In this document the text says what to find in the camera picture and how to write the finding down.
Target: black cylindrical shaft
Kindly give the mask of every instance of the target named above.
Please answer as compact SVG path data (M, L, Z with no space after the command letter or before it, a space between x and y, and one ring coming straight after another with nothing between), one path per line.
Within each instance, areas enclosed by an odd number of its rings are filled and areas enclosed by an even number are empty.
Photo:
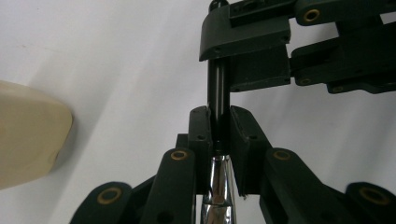
M230 123L230 59L213 59L208 62L207 104L210 109L212 138L215 142L227 141Z

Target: beige cushion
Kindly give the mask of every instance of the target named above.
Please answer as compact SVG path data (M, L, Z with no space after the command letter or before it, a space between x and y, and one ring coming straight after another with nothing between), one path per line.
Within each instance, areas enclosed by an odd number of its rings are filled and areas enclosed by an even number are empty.
M65 105L40 91L0 81L0 189L47 174L71 125Z

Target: brass screw insert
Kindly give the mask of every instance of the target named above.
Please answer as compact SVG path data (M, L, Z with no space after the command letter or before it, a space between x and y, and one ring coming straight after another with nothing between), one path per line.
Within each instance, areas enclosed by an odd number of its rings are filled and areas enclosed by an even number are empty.
M309 79L307 77L300 80L300 85L303 85L303 86L308 85L310 83L311 83L311 79Z
M274 157L280 161L288 161L291 158L291 155L286 151L276 151L274 152Z
M103 190L97 198L99 204L111 204L120 198L122 190L120 188L112 187Z
M311 22L315 21L320 15L319 10L317 9L311 9L304 14L304 21L306 22Z
M390 198L377 189L363 187L359 189L359 194L370 203L378 205L388 205L390 203Z
M333 92L341 92L343 90L344 90L344 87L334 87L334 88L332 88Z
M183 150L174 151L171 154L171 158L175 161L183 161L186 160L188 154Z

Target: black plastic part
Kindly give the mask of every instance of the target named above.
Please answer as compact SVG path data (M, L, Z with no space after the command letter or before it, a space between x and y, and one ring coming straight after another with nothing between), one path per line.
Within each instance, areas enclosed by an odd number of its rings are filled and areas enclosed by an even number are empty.
M267 150L264 171L285 209L289 224L357 223L292 151L281 148Z
M238 193L260 194L264 155L271 144L248 110L231 106L231 117L230 157Z
M124 224L134 219L128 211L132 188L121 182L109 182L91 191L73 215L71 224Z
M369 183L353 183L346 189L346 198L361 223L396 223L396 197L388 190Z
M126 207L126 213L134 214L132 217L128 218L128 224L135 224L140 222L140 218L143 216L143 211L145 210L146 202L149 197L149 192L151 191L152 184L154 182L155 176L146 180L145 182L133 188L132 197L129 199L128 206Z
M330 93L396 91L396 22L361 28L296 49L291 74L300 86L329 84Z
M206 106L200 106L190 112L189 149L196 158L196 191L206 194L209 190L210 161L213 155L212 134L209 112Z
M189 147L189 135L187 133L177 135L176 147Z
M231 57L230 91L253 91L289 84L286 45Z
M232 27L294 14L296 0L247 0L230 5Z
M394 0L298 0L294 14L300 25L356 20L396 10Z
M209 12L215 10L218 7L224 7L230 5L227 0L213 0L209 5Z
M195 223L195 156L177 148L163 155L140 224Z
M268 190L268 197L260 197L260 209L266 224L287 224L288 216L272 188Z
M334 196L339 202L344 203L345 194L329 186L326 187L332 193L332 196Z
M379 15L367 18L359 18L350 21L338 21L335 23L339 35L353 34L360 29L375 28L384 23Z
M204 20L199 60L223 58L289 43L290 25L287 16L232 27L230 6L217 8Z

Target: chrome cylinder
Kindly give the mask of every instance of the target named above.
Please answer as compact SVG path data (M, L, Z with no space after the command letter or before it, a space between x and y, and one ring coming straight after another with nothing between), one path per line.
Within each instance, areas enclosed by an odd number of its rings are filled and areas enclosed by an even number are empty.
M202 199L201 224L235 224L230 156L212 158L210 189Z

